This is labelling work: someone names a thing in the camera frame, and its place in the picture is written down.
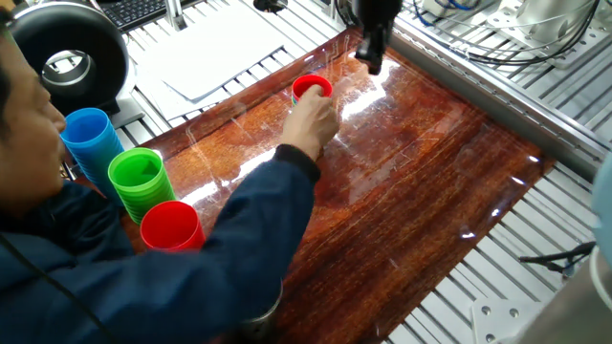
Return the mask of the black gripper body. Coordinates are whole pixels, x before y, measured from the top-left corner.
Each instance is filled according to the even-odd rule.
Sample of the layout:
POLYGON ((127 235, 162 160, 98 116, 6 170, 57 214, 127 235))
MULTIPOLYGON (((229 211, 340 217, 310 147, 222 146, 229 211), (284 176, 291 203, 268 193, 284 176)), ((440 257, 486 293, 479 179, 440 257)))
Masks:
POLYGON ((356 0, 356 16, 366 32, 388 29, 402 9, 402 0, 356 0))

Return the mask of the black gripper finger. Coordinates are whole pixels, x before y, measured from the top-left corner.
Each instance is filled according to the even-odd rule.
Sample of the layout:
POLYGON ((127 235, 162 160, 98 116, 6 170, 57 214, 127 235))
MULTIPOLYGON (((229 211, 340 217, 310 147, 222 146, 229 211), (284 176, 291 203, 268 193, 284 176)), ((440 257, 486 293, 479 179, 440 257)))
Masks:
POLYGON ((381 72, 383 54, 384 29, 364 31, 363 40, 356 50, 355 58, 367 66, 369 74, 378 75, 381 72))

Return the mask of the person's right hand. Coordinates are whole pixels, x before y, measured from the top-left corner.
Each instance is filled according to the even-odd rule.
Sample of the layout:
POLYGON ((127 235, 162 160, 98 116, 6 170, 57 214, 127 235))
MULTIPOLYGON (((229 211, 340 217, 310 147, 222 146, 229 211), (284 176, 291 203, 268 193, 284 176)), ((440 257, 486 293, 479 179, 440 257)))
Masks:
POLYGON ((286 117, 280 143, 291 145, 316 161, 338 131, 339 117, 333 100, 323 95, 319 85, 314 85, 286 117))

